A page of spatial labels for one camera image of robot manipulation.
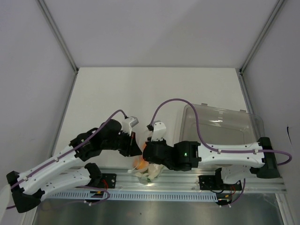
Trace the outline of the clear zip top bag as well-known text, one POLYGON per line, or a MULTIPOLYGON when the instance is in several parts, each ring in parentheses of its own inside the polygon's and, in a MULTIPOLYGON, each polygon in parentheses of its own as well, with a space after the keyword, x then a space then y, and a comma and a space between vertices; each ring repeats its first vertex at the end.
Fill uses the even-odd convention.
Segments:
MULTIPOLYGON (((152 132, 145 131, 138 138, 138 146, 143 153, 148 138, 151 138, 152 132)), ((139 182, 143 185, 148 185, 155 181, 164 170, 163 165, 149 163, 143 159, 143 155, 135 156, 132 162, 132 167, 127 171, 128 174, 136 176, 139 182)))

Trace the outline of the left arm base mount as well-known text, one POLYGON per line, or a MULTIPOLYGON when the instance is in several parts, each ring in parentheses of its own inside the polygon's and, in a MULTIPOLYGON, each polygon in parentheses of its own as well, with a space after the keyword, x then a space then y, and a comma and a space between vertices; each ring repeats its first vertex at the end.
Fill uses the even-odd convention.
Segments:
POLYGON ((103 173, 101 179, 91 182, 86 187, 96 187, 103 189, 115 189, 117 181, 117 174, 115 173, 103 173))

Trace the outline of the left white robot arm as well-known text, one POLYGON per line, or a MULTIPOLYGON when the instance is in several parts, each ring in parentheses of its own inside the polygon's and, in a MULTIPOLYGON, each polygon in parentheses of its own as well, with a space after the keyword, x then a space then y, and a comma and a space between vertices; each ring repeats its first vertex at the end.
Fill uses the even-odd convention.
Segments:
POLYGON ((38 166, 26 172, 8 173, 7 182, 16 210, 30 211, 48 196, 69 188, 105 188, 98 165, 88 160, 104 150, 116 150, 124 157, 141 155, 132 130, 137 124, 136 117, 122 122, 110 119, 99 128, 79 134, 64 150, 38 166))

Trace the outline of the orange fruit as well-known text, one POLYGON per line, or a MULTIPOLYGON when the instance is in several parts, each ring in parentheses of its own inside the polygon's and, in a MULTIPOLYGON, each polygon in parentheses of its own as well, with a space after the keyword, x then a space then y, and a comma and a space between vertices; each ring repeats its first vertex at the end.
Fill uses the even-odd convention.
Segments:
POLYGON ((147 166, 149 165, 149 163, 147 161, 145 161, 143 158, 136 158, 133 161, 133 168, 136 170, 143 170, 145 168, 147 168, 147 166))

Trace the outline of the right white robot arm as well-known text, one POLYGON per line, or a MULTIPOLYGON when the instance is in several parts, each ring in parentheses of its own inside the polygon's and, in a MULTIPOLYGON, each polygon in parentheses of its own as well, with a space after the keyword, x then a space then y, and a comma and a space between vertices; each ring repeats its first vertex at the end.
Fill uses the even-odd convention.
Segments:
POLYGON ((270 139, 244 145, 209 145, 182 141, 167 145, 166 141, 146 142, 142 157, 153 164, 164 165, 174 171, 190 171, 209 165, 241 166, 260 179, 279 178, 280 173, 270 139))

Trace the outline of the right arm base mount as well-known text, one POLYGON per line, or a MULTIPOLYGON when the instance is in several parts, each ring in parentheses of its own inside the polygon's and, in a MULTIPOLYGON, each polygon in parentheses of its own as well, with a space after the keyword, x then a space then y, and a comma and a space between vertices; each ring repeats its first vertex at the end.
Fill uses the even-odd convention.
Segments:
POLYGON ((208 190, 220 193, 221 191, 241 191, 242 185, 238 181, 234 184, 225 184, 220 178, 215 175, 200 175, 198 176, 199 186, 201 190, 208 190))

